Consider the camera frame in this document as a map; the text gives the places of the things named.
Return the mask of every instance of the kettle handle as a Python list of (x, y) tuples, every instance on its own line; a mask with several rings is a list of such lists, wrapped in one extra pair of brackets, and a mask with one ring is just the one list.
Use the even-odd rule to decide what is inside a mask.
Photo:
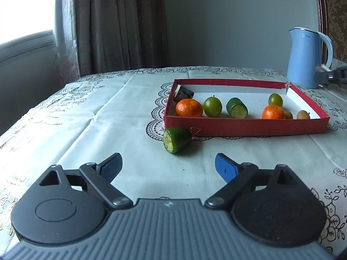
[(320, 39), (327, 45), (327, 63), (326, 66), (330, 67), (332, 62), (332, 42), (331, 39), (322, 32), (317, 32)]

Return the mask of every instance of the orange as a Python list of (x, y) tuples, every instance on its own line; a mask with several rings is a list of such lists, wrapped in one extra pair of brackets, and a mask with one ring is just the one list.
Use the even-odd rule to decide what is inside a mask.
[(262, 119), (285, 119), (286, 115), (284, 110), (279, 106), (270, 105), (264, 108)]
[(178, 116), (200, 117), (203, 108), (201, 104), (193, 99), (183, 99), (176, 105), (176, 114)]

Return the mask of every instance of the gray curtain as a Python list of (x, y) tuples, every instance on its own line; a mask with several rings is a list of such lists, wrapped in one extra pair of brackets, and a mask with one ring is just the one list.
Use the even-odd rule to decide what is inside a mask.
[(55, 0), (60, 84), (82, 76), (167, 66), (162, 0)]

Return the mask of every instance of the kettle lid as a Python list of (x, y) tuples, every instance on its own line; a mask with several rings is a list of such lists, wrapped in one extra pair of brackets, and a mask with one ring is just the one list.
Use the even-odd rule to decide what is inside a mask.
[(317, 31), (312, 30), (312, 29), (308, 29), (308, 28), (305, 28), (305, 27), (294, 27), (293, 29), (291, 29), (291, 30), (289, 30), (289, 31), (292, 31), (292, 30), (294, 30), (294, 29), (305, 30), (305, 31), (309, 31), (309, 32), (313, 32), (313, 33), (318, 34), (318, 32), (317, 32)]

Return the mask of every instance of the white logo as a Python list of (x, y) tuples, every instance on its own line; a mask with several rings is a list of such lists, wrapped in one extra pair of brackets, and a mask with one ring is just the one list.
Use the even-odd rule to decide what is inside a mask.
[(168, 201), (168, 202), (165, 202), (164, 205), (167, 207), (172, 207), (172, 206), (174, 206), (174, 203), (171, 201)]

